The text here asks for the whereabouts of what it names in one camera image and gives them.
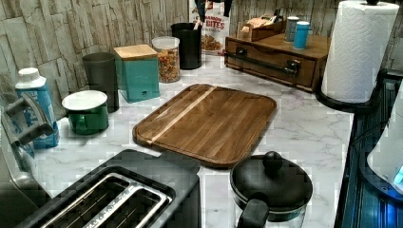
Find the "wall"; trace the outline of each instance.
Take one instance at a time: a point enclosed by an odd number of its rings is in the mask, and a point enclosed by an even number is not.
[[[86,88],[82,57],[115,47],[150,44],[188,21],[188,0],[0,0],[0,100],[16,99],[18,69],[38,67],[47,77],[58,118],[61,100]],[[330,36],[337,0],[234,0],[230,32],[244,21],[280,8],[310,21],[314,34]],[[393,1],[401,5],[402,0]],[[384,67],[403,70],[402,9]]]

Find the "paper towel holder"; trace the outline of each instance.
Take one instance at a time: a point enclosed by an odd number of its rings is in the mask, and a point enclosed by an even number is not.
[[[380,90],[384,84],[384,79],[388,74],[388,70],[386,68],[381,68],[377,75],[376,85],[374,87],[373,93],[371,94],[371,98],[368,102],[365,103],[345,103],[333,98],[326,96],[321,90],[317,91],[315,96],[317,100],[322,104],[343,112],[349,112],[354,114],[366,114],[373,112],[380,104]]]
[[[367,4],[369,6],[376,6],[376,4],[379,2],[379,0],[367,0]]]

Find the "white bottle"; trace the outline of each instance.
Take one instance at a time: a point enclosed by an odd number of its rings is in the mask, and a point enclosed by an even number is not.
[[[43,135],[33,141],[35,149],[54,147],[59,142],[59,129],[57,127],[56,118],[51,104],[51,97],[48,90],[47,79],[39,75],[37,68],[23,68],[18,71],[18,83],[15,85],[18,97],[23,93],[31,96],[44,110],[49,122],[52,124],[53,133],[49,136]],[[38,120],[32,111],[26,109],[24,115],[28,126],[31,126]]]

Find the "white marble countertop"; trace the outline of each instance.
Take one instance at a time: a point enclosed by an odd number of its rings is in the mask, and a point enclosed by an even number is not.
[[[109,114],[109,128],[101,134],[77,136],[69,130],[68,120],[62,119],[58,122],[59,145],[35,151],[34,177],[54,197],[124,149],[159,155],[134,143],[131,131],[153,110],[193,84],[230,87],[269,96],[277,102],[277,113],[252,154],[275,150],[300,165],[314,185],[303,227],[333,227],[353,114],[324,106],[314,94],[227,68],[218,56],[206,57],[198,69],[183,70],[176,83],[160,84],[160,98],[128,104],[121,96],[120,109]],[[202,227],[231,227],[229,171],[202,166],[199,176]]]

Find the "black toaster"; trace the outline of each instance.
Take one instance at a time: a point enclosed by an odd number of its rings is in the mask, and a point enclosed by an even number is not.
[[[125,150],[17,227],[202,227],[200,163]]]

